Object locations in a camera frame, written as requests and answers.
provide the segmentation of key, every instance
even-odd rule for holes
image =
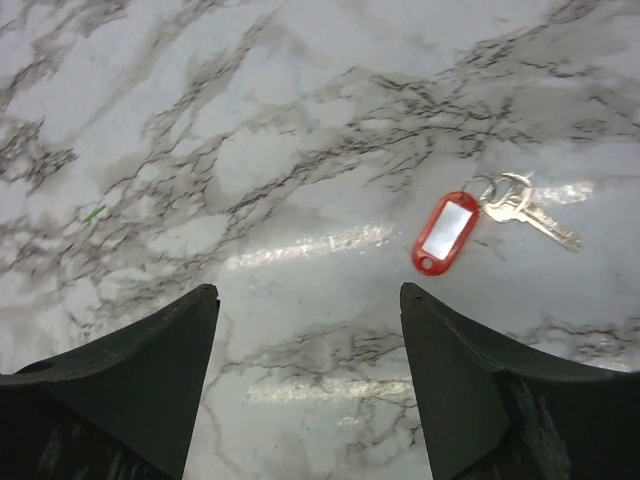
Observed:
[[[505,223],[519,220],[528,223],[554,239],[571,252],[579,252],[582,240],[573,231],[562,227],[556,220],[547,215],[542,207],[532,201],[533,187],[531,181],[515,173],[501,175],[499,181],[506,179],[511,184],[505,194],[497,201],[488,202],[495,187],[490,186],[481,196],[480,205],[484,212],[493,220]]]

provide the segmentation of green speck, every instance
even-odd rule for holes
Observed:
[[[99,214],[105,208],[107,208],[107,207],[104,206],[104,205],[101,206],[101,207],[96,208],[93,212],[91,212],[89,215],[87,215],[87,217],[82,221],[82,223],[89,223],[93,217],[95,217],[97,214]]]

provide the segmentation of red key tag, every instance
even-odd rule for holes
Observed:
[[[451,192],[442,197],[411,252],[418,271],[431,276],[446,272],[479,216],[480,206],[468,193]]]

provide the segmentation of key head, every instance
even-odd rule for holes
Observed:
[[[497,200],[490,200],[501,182],[508,182],[507,190]],[[491,184],[480,196],[482,210],[494,221],[510,222],[518,218],[520,213],[530,204],[533,197],[533,187],[527,177],[516,173],[503,173],[495,184]]]

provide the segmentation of key with red tag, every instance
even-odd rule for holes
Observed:
[[[446,272],[479,216],[480,205],[467,192],[452,192],[442,197],[411,252],[418,271],[430,276]]]

